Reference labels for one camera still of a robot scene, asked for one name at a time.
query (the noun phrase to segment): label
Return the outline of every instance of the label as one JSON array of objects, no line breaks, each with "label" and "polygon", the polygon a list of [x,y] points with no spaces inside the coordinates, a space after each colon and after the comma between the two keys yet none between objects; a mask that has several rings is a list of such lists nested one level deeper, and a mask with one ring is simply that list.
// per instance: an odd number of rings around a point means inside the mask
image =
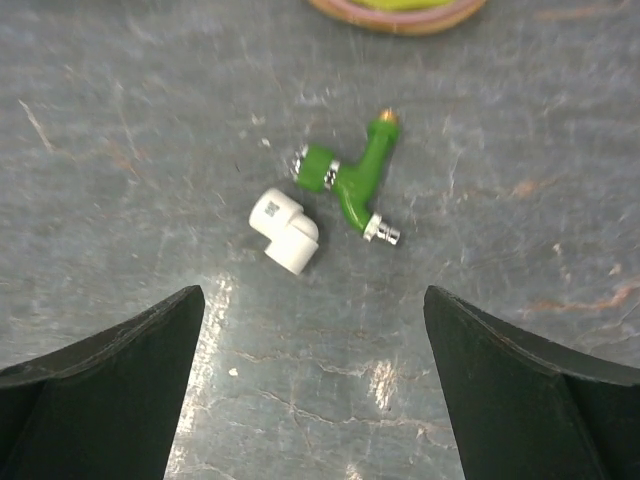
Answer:
[{"label": "label", "polygon": [[267,208],[264,209],[264,213],[273,218],[273,216],[278,213],[278,210],[280,210],[278,205],[273,202],[269,202],[267,204]]}]

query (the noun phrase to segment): white plastic elbow fitting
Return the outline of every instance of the white plastic elbow fitting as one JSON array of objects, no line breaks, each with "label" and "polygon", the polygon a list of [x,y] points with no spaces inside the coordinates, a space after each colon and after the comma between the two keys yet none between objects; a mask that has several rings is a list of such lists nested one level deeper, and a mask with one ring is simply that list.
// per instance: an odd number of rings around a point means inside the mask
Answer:
[{"label": "white plastic elbow fitting", "polygon": [[249,216],[249,225],[271,240],[264,253],[295,275],[318,249],[318,227],[303,211],[300,204],[272,188]]}]

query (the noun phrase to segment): pipe fitting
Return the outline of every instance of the pipe fitting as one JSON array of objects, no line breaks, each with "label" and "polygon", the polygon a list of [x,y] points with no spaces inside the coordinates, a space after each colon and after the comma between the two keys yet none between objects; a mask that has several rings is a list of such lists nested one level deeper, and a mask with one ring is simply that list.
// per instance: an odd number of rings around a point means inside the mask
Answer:
[{"label": "pipe fitting", "polygon": [[357,164],[342,164],[330,150],[305,145],[296,153],[293,174],[296,183],[312,192],[329,190],[340,199],[349,224],[365,240],[380,238],[396,245],[400,232],[382,222],[368,209],[382,177],[385,160],[400,133],[398,117],[387,109],[369,123],[365,151]]},{"label": "pipe fitting", "polygon": [[303,212],[300,204],[272,188],[249,216],[249,225],[271,240],[267,256],[294,275],[300,275],[318,249],[318,227]]},{"label": "pipe fitting", "polygon": [[383,222],[381,215],[374,213],[362,237],[368,242],[377,237],[395,246],[400,241],[400,231]]}]

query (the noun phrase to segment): green faucet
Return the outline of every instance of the green faucet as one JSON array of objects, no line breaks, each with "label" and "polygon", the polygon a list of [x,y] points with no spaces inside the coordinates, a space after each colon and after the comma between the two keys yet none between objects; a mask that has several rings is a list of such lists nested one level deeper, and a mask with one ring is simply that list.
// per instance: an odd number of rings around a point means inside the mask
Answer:
[{"label": "green faucet", "polygon": [[342,165],[333,152],[317,145],[307,145],[296,154],[296,183],[312,192],[329,190],[338,195],[342,212],[349,224],[365,240],[378,237],[392,245],[400,232],[370,212],[367,205],[382,177],[385,159],[398,139],[398,117],[385,110],[369,124],[367,147],[355,165]]}]

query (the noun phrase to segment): chrome fitting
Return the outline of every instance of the chrome fitting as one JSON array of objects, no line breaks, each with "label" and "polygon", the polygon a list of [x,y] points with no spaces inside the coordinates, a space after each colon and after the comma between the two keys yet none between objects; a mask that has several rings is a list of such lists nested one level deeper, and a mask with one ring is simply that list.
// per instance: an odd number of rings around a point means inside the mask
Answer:
[{"label": "chrome fitting", "polygon": [[367,227],[364,229],[362,236],[368,242],[370,242],[373,237],[377,237],[395,246],[400,241],[400,230],[383,222],[382,216],[374,213]]},{"label": "chrome fitting", "polygon": [[327,174],[324,176],[324,188],[327,190],[331,190],[333,188],[333,184],[336,182],[336,176],[338,175],[338,170],[340,170],[340,162],[338,160],[332,160],[329,165],[329,170],[327,170]]},{"label": "chrome fitting", "polygon": [[294,154],[293,168],[291,169],[291,173],[293,174],[293,179],[298,180],[298,176],[300,175],[300,169],[302,168],[302,162],[307,158],[307,154],[309,153],[309,145],[303,145],[300,147]]}]

